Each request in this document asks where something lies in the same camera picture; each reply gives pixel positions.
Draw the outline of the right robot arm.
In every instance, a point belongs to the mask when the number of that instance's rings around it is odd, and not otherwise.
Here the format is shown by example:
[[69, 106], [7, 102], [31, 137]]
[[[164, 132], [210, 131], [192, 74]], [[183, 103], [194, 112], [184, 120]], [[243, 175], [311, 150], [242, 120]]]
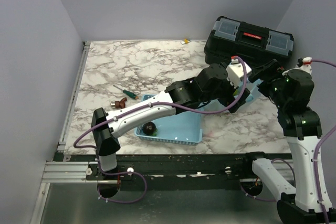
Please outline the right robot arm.
[[256, 175], [273, 195], [282, 223], [333, 223], [335, 208], [329, 198], [322, 168], [321, 145], [335, 131], [322, 133], [317, 112], [308, 103], [314, 89], [311, 64], [314, 59], [301, 58], [295, 68], [285, 70], [272, 60], [255, 70], [250, 82], [261, 80], [259, 92], [278, 109], [278, 122], [290, 147], [295, 184], [289, 183], [263, 157], [241, 165], [249, 178]]

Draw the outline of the light blue plastic bag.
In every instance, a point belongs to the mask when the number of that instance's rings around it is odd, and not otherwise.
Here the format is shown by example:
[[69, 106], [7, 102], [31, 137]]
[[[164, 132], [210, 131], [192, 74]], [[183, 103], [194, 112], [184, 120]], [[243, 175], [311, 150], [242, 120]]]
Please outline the light blue plastic bag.
[[[242, 105], [237, 111], [242, 110], [244, 107], [246, 107], [250, 103], [254, 102], [260, 96], [260, 93], [257, 91], [257, 85], [260, 84], [261, 81], [257, 80], [256, 82], [251, 83], [248, 80], [248, 77], [252, 74], [252, 68], [247, 63], [245, 63], [245, 62], [242, 65], [243, 65], [243, 71], [244, 71], [244, 79], [240, 83], [240, 85], [238, 87], [238, 90], [234, 93], [234, 97], [235, 97], [235, 99], [237, 99], [240, 96], [239, 93], [241, 92], [241, 90], [243, 90], [245, 88], [248, 88], [250, 90], [250, 95], [246, 99], [246, 103], [244, 105]], [[219, 110], [222, 110], [222, 109], [225, 109], [225, 108], [226, 107], [224, 107], [223, 105], [221, 105], [218, 102], [218, 100], [214, 100], [214, 101], [211, 101], [205, 107], [204, 110], [205, 111], [219, 111]]]

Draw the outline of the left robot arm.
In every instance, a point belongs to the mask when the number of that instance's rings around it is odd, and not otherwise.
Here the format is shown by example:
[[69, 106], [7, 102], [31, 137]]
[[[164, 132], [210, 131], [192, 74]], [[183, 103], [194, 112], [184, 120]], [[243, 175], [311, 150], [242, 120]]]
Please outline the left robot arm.
[[129, 108], [106, 112], [94, 110], [91, 121], [96, 153], [100, 162], [98, 173], [104, 179], [116, 175], [116, 153], [120, 149], [118, 138], [124, 133], [150, 121], [173, 116], [185, 111], [195, 111], [203, 102], [218, 100], [231, 112], [240, 107], [248, 96], [244, 90], [242, 98], [235, 101], [234, 92], [251, 74], [246, 63], [229, 65], [213, 63], [197, 76], [173, 82], [164, 91]]

